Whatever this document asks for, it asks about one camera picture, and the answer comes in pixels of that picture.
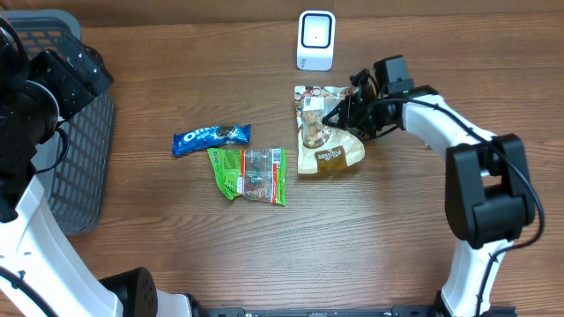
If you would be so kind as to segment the beige nut snack pouch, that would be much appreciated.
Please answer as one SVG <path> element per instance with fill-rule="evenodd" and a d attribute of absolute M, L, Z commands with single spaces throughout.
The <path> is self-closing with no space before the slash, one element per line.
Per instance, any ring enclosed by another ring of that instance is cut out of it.
<path fill-rule="evenodd" d="M 323 117 L 352 92 L 351 87 L 294 87 L 299 174 L 329 173 L 364 159 L 364 144 L 356 136 L 322 123 Z"/>

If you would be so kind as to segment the blue Oreo cookie packet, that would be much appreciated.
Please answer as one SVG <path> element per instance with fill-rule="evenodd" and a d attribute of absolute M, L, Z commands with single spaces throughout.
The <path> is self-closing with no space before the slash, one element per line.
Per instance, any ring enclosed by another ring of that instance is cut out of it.
<path fill-rule="evenodd" d="M 172 154 L 183 156 L 195 151 L 227 144 L 248 144 L 251 140 L 251 125 L 212 126 L 174 135 Z"/>

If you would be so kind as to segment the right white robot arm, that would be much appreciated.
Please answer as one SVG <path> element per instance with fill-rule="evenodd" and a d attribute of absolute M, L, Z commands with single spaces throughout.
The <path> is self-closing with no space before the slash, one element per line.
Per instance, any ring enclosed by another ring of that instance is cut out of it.
<path fill-rule="evenodd" d="M 531 184 L 522 140 L 497 136 L 452 109 L 429 85 L 417 86 L 403 56 L 384 58 L 350 78 L 355 91 L 323 117 L 362 141 L 401 129 L 445 162 L 444 209 L 457 242 L 433 316 L 500 316 L 490 293 L 506 253 L 539 240 L 545 213 Z M 520 239 L 537 221 L 539 230 Z"/>

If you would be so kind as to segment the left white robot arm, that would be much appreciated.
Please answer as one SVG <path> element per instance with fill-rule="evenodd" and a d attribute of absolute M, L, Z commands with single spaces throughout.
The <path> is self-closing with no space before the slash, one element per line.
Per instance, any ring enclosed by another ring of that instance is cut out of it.
<path fill-rule="evenodd" d="M 112 83 L 102 57 L 74 35 L 30 58 L 1 22 L 1 289 L 27 316 L 195 316 L 190 296 L 159 290 L 146 268 L 97 279 L 37 178 L 37 144 Z"/>

